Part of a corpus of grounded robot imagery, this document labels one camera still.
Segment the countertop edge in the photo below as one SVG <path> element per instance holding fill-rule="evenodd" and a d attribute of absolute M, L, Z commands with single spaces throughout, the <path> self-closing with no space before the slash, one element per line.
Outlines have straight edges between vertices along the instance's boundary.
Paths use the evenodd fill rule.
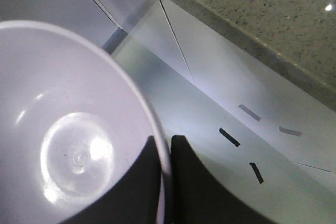
<path fill-rule="evenodd" d="M 336 112 L 336 90 L 326 85 L 312 74 L 288 61 L 285 56 L 270 48 L 239 26 L 218 16 L 214 11 L 197 0 L 171 0 L 179 7 L 196 17 L 205 25 L 245 50 L 270 69 L 286 78 L 298 88 Z"/>

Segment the black mark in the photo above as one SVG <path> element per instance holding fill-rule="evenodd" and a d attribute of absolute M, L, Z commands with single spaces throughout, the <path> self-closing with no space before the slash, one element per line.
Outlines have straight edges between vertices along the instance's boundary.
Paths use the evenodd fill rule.
<path fill-rule="evenodd" d="M 226 131 L 224 131 L 222 128 L 219 128 L 219 132 L 225 136 L 231 143 L 233 143 L 236 147 L 240 145 L 240 143 L 235 140 L 233 137 L 231 137 Z"/>
<path fill-rule="evenodd" d="M 264 182 L 264 179 L 262 178 L 257 165 L 255 163 L 249 163 L 249 165 L 252 166 L 252 169 L 253 169 L 254 173 L 256 174 L 259 183 L 261 184 L 262 182 Z"/>
<path fill-rule="evenodd" d="M 244 105 L 241 104 L 238 107 L 240 107 L 241 110 L 243 110 L 245 113 L 249 114 L 254 120 L 257 120 L 258 122 L 261 120 L 261 118 L 258 115 L 256 115 L 253 111 L 249 110 Z"/>
<path fill-rule="evenodd" d="M 286 134 L 289 134 L 289 135 L 294 135 L 294 136 L 301 136 L 301 135 L 302 135 L 302 132 L 299 132 L 299 131 L 292 131 L 292 130 L 283 128 L 283 127 L 281 127 L 281 126 L 279 126 L 279 131 L 281 131 L 281 132 L 283 132 L 283 133 L 286 133 Z"/>

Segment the speckled countertop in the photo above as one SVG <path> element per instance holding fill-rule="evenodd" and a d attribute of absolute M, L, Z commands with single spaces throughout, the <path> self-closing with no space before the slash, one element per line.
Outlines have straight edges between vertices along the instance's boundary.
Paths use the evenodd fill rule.
<path fill-rule="evenodd" d="M 172 1 L 336 111 L 334 0 Z"/>

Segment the white cabinet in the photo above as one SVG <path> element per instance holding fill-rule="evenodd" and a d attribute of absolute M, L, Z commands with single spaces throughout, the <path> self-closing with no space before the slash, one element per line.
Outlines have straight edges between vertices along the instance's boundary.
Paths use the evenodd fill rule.
<path fill-rule="evenodd" d="M 292 162 L 336 174 L 336 113 L 170 0 L 162 2 L 199 89 Z M 312 169 L 305 171 L 313 175 Z M 322 177 L 320 183 L 336 187 L 335 176 Z"/>
<path fill-rule="evenodd" d="M 92 0 L 0 0 L 0 20 L 37 20 L 72 30 L 102 46 L 116 30 Z"/>
<path fill-rule="evenodd" d="M 122 29 L 192 81 L 159 0 L 99 0 Z"/>

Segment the gray mark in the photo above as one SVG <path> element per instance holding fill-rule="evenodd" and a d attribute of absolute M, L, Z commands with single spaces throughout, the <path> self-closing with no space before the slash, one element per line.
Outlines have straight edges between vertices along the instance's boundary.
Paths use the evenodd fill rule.
<path fill-rule="evenodd" d="M 241 104 L 238 107 L 240 107 L 241 110 L 243 110 L 245 113 L 249 114 L 254 120 L 258 122 L 261 120 L 261 118 L 258 115 L 256 115 L 253 111 L 246 108 L 244 105 Z"/>
<path fill-rule="evenodd" d="M 302 135 L 302 132 L 289 130 L 289 129 L 283 128 L 281 126 L 279 126 L 279 131 L 281 131 L 283 133 L 286 133 L 286 134 L 289 134 L 289 135 L 294 135 L 294 136 L 301 136 Z"/>

